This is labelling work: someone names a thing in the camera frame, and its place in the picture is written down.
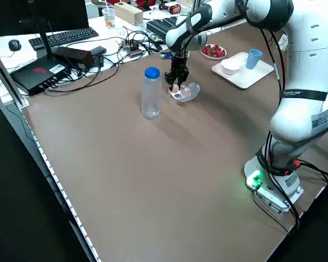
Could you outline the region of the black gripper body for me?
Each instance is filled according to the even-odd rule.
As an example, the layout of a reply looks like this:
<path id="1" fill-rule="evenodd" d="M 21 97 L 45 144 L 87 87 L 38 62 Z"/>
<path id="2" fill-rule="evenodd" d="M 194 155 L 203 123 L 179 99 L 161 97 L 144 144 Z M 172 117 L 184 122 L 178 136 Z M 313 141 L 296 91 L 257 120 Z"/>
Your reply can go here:
<path id="1" fill-rule="evenodd" d="M 176 73 L 177 72 L 182 73 L 184 71 L 188 71 L 186 63 L 187 63 L 187 58 L 173 56 L 171 59 L 171 71 Z"/>

